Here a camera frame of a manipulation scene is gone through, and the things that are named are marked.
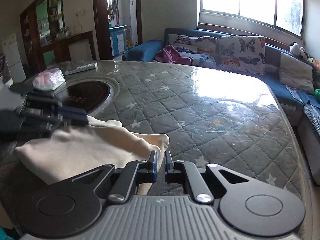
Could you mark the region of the cream sweatshirt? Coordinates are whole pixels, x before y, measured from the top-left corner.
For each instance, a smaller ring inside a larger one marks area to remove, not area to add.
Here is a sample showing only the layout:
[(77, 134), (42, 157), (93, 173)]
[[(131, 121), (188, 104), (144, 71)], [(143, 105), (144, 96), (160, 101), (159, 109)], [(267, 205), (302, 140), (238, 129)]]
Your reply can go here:
[(160, 167), (169, 146), (166, 134), (128, 131), (117, 120), (88, 117), (85, 127), (57, 129), (50, 138), (34, 139), (15, 149), (22, 164), (46, 184), (71, 178), (105, 164), (123, 168), (134, 160), (158, 153)]

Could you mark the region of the pink white tissue pack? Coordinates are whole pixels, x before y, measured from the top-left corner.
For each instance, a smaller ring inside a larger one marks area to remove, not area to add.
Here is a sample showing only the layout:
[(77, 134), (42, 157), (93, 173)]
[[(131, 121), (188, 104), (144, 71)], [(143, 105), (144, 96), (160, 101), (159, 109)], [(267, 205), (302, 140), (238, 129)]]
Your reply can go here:
[(33, 79), (33, 87), (40, 91), (54, 91), (65, 83), (65, 77), (59, 68), (45, 70)]

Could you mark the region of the black induction cooktop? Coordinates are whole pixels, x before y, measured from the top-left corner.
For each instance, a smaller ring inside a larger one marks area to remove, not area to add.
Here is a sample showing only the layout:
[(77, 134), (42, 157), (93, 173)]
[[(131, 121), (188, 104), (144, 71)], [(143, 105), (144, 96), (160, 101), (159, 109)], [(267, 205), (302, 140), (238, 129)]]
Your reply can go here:
[(55, 97), (64, 107), (84, 109), (91, 113), (108, 99), (111, 89), (106, 83), (100, 81), (83, 81), (67, 86), (57, 92)]

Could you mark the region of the dark wooden sideboard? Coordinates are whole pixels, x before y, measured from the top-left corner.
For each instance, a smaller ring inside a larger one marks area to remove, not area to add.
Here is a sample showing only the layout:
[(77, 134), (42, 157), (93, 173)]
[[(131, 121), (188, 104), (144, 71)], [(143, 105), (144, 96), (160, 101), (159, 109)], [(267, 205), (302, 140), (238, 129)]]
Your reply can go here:
[(82, 40), (89, 41), (89, 47), (92, 59), (96, 60), (95, 47), (93, 41), (93, 31), (87, 31), (84, 33), (76, 34), (57, 40), (54, 42), (49, 42), (47, 45), (42, 46), (39, 41), (36, 44), (32, 42), (23, 42), (25, 53), (27, 55), (28, 66), (33, 73), (39, 73), (46, 69), (46, 63), (44, 60), (44, 53), (53, 51), (57, 63), (64, 61), (71, 61), (71, 55), (69, 51), (69, 45), (74, 44)]

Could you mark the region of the grey remote control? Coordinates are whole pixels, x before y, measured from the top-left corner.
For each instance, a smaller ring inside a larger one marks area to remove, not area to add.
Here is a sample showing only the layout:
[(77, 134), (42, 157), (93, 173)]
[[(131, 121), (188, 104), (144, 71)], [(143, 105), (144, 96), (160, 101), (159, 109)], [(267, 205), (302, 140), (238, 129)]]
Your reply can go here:
[(77, 63), (77, 64), (74, 64), (72, 65), (71, 67), (69, 67), (66, 72), (65, 72), (65, 75), (73, 75), (73, 74), (76, 74), (76, 73), (80, 73), (80, 72), (85, 72), (85, 71), (88, 71), (88, 70), (93, 70), (93, 69), (96, 69), (97, 68), (97, 63), (94, 62), (94, 63)]

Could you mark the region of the white refrigerator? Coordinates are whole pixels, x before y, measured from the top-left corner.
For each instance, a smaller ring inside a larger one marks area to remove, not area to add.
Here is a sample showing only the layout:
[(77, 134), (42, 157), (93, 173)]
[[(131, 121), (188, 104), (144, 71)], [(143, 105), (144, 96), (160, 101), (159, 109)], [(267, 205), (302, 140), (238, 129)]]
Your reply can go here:
[(10, 35), (2, 41), (2, 49), (13, 82), (17, 83), (24, 81), (26, 76), (21, 63), (15, 34)]

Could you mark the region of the blue white cabinet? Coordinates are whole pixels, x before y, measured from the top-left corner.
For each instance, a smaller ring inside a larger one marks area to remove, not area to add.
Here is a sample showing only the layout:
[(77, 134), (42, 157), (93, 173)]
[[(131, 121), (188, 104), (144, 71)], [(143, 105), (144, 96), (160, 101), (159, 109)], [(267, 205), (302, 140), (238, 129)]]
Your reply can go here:
[(126, 30), (127, 25), (120, 25), (117, 27), (109, 28), (112, 56), (117, 56), (127, 49)]

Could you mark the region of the magenta cloth on sofa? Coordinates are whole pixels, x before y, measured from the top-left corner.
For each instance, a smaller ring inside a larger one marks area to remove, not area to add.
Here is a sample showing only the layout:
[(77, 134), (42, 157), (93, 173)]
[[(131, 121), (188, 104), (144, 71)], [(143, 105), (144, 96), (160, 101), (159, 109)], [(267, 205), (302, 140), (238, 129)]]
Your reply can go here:
[(189, 57), (181, 56), (180, 53), (172, 45), (168, 45), (157, 52), (155, 61), (161, 63), (174, 63), (191, 66), (191, 59)]

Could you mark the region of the left butterfly cushion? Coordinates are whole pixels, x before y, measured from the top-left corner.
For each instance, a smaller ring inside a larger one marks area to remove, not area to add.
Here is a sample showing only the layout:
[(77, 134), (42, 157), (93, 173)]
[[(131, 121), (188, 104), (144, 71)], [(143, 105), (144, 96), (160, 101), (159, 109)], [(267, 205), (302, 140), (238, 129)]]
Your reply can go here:
[(188, 57), (192, 66), (216, 68), (217, 38), (215, 37), (169, 34), (167, 45), (172, 45), (182, 57)]

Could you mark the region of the butterfly cushion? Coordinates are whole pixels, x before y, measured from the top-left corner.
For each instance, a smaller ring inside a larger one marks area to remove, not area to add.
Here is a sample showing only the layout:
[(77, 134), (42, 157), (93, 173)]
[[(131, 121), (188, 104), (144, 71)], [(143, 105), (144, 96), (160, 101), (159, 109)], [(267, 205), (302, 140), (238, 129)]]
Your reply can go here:
[(215, 37), (169, 34), (167, 45), (172, 45), (182, 57), (188, 57), (192, 66), (216, 68), (217, 38)]
[(221, 36), (217, 39), (222, 69), (245, 74), (265, 74), (263, 36)]

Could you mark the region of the right butterfly cushion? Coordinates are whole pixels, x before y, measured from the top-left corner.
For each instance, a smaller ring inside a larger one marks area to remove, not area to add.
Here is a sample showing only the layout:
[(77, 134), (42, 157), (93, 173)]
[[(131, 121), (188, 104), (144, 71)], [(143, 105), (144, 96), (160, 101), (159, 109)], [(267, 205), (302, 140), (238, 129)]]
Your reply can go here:
[(245, 74), (265, 74), (263, 36), (221, 36), (217, 39), (222, 69)]

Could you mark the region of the blue corner sofa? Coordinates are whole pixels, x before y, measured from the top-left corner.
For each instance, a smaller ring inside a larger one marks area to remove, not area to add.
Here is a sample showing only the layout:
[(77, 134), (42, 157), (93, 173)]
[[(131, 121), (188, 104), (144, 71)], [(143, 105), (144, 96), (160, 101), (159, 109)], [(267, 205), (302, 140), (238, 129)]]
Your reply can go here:
[(316, 67), (258, 35), (167, 28), (164, 40), (149, 40), (124, 53), (124, 61), (164, 62), (157, 53), (173, 46), (191, 65), (248, 75), (266, 83), (298, 136), (314, 181), (319, 183), (319, 99), (312, 84)]

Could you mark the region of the grey plain cushion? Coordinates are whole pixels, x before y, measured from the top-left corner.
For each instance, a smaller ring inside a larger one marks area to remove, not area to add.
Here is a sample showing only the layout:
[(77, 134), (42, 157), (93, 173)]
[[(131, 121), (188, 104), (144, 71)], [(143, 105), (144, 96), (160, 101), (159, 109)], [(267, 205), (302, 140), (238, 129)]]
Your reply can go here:
[(279, 80), (291, 88), (314, 92), (312, 67), (288, 54), (280, 54)]

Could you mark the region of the panda plush toy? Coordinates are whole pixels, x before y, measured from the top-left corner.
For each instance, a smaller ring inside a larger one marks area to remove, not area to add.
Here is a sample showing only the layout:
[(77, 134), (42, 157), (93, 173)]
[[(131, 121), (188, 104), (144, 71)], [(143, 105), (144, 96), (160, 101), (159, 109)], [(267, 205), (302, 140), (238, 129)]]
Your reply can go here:
[(308, 58), (307, 54), (305, 53), (305, 49), (303, 47), (299, 47), (296, 42), (290, 44), (290, 53), (303, 59)]

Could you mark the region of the window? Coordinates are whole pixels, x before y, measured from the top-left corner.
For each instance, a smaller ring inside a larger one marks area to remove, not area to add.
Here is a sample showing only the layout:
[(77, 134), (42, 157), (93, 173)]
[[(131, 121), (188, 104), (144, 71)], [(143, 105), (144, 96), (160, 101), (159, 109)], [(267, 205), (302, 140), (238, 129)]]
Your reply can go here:
[(294, 36), (303, 33), (304, 0), (200, 0), (202, 12), (251, 20)]

